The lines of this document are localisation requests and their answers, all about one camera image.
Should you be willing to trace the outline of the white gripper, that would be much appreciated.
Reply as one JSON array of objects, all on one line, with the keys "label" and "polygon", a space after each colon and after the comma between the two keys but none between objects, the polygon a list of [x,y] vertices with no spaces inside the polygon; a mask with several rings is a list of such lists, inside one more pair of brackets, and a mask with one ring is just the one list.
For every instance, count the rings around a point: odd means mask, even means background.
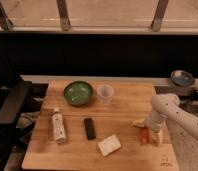
[{"label": "white gripper", "polygon": [[164,118],[161,115],[152,113],[146,117],[145,121],[143,119],[135,119],[132,125],[139,128],[144,128],[146,125],[147,128],[152,130],[149,133],[150,142],[153,145],[160,146],[163,142],[163,131],[161,130],[163,122]]}]

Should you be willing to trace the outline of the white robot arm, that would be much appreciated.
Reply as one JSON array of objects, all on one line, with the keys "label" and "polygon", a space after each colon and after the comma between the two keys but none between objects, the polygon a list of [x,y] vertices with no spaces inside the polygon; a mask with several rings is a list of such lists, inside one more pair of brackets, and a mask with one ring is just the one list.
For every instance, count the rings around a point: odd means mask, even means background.
[{"label": "white robot arm", "polygon": [[198,117],[179,107],[180,99],[176,94],[156,94],[151,98],[151,112],[143,119],[135,119],[133,126],[146,127],[159,134],[167,119],[172,119],[198,141]]}]

